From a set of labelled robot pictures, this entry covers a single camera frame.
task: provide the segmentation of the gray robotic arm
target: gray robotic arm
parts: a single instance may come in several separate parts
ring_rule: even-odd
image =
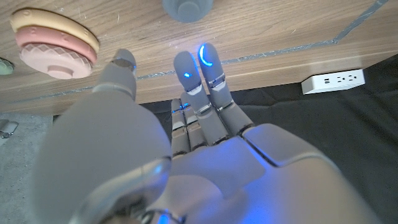
[[[379,223],[337,167],[302,139],[255,127],[234,103],[215,48],[174,61],[170,147],[135,104],[134,57],[120,50],[92,94],[56,121],[33,172],[40,223]]]

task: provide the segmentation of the white power outlet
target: white power outlet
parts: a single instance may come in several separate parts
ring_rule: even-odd
[[[365,84],[362,69],[314,75],[301,83],[303,94],[348,90]]]

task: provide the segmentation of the robot finger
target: robot finger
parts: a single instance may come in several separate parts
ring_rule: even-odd
[[[192,54],[180,52],[174,59],[174,68],[180,83],[187,92],[187,99],[198,118],[207,143],[214,145],[228,139],[228,132],[212,107],[201,84]]]
[[[184,110],[185,121],[187,124],[187,131],[189,137],[189,143],[191,151],[194,151],[202,146],[207,146],[205,136],[201,130],[201,126],[198,122],[198,118],[193,111],[191,104],[188,102],[188,93],[183,92],[181,94],[181,103]]]
[[[181,101],[172,100],[172,152],[173,157],[190,152],[188,131]]]
[[[198,58],[210,92],[211,102],[228,131],[232,135],[241,135],[244,130],[254,124],[232,99],[216,49],[213,45],[205,43],[199,49]]]

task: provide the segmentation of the black fabric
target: black fabric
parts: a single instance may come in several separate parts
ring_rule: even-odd
[[[398,223],[398,55],[365,69],[365,80],[312,95],[299,83],[232,95],[256,124],[276,124],[323,151],[384,223]],[[171,138],[170,101],[144,106]]]

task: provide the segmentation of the wooden tabletop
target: wooden tabletop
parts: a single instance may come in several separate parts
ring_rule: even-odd
[[[23,8],[45,9],[88,28],[100,42],[93,74],[57,80],[19,59],[8,18]],[[230,90],[301,82],[328,72],[366,68],[398,53],[398,1],[215,0],[202,20],[171,19],[161,0],[4,0],[0,57],[15,72],[0,76],[0,111],[60,114],[88,94],[117,49],[137,60],[137,102],[179,98],[173,59],[212,43]]]

